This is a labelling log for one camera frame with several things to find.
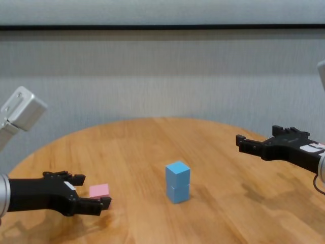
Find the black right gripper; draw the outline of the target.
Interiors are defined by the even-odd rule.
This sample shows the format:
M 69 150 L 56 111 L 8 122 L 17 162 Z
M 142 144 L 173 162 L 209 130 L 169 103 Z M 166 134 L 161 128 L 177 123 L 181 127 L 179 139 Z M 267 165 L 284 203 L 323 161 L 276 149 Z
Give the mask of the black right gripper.
M 318 172 L 318 164 L 324 152 L 323 143 L 309 139 L 309 132 L 295 127 L 273 125 L 272 135 L 264 142 L 236 135 L 236 146 L 239 152 L 261 157 L 265 161 L 287 161 L 310 172 Z

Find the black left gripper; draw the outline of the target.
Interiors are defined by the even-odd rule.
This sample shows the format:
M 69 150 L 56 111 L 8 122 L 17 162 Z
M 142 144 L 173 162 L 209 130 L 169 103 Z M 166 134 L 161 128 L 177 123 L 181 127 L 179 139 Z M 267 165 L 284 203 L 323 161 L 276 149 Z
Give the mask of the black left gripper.
M 78 198 L 74 186 L 82 186 L 86 176 L 68 171 L 43 172 L 41 178 L 9 179 L 9 212 L 49 209 L 70 217 L 73 215 L 99 216 L 110 206 L 111 197 L 100 199 Z

